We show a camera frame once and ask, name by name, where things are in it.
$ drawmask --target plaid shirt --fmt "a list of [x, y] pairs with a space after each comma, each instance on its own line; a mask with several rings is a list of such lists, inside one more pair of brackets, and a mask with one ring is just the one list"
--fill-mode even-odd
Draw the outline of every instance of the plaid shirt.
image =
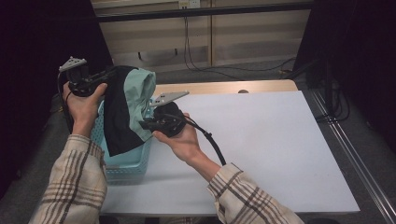
[[[52, 167], [49, 185], [30, 223], [99, 223], [106, 197], [103, 155], [102, 149], [90, 139], [70, 135]], [[223, 223], [303, 223], [233, 164], [223, 166], [208, 189]], [[169, 221], [186, 224], [194, 221], [177, 219]]]

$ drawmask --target white table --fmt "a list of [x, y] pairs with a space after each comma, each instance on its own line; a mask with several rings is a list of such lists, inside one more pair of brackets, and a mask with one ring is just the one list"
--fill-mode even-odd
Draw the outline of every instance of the white table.
[[[296, 213], [360, 209], [300, 91], [188, 95], [178, 106], [213, 133], [224, 158]], [[199, 134], [203, 151], [219, 161]], [[207, 183], [153, 140], [148, 170], [128, 186], [109, 186], [104, 214], [215, 216]]]

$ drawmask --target electrical outlet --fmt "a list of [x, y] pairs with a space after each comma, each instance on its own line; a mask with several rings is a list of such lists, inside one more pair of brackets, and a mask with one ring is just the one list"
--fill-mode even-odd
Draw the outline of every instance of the electrical outlet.
[[190, 8], [190, 0], [178, 0], [178, 9]]
[[190, 0], [189, 8], [200, 8], [200, 7], [201, 7], [201, 0]]

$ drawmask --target light blue basket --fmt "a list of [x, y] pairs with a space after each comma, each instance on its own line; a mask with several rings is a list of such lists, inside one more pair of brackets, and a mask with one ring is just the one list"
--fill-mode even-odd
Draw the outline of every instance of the light blue basket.
[[[148, 167], [151, 138], [140, 147], [128, 152], [110, 157], [104, 134], [104, 101], [99, 105], [99, 116], [91, 133], [91, 140], [99, 145], [105, 152], [107, 182], [136, 179], [143, 175]], [[146, 112], [146, 117], [152, 115], [151, 107]]]

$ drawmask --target hand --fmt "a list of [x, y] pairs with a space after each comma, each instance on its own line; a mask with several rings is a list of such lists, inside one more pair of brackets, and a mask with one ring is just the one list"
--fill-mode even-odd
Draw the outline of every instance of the hand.
[[197, 132], [190, 124], [186, 124], [181, 133], [172, 138], [158, 131], [152, 134], [160, 142], [172, 148], [179, 159], [193, 167], [205, 180], [210, 181], [220, 169], [219, 165], [210, 160], [201, 150], [198, 143]]
[[102, 83], [99, 85], [95, 92], [89, 97], [76, 96], [70, 91], [68, 84], [68, 82], [64, 84], [63, 98], [74, 120], [72, 134], [90, 137], [98, 113], [98, 101], [105, 93], [107, 84]]

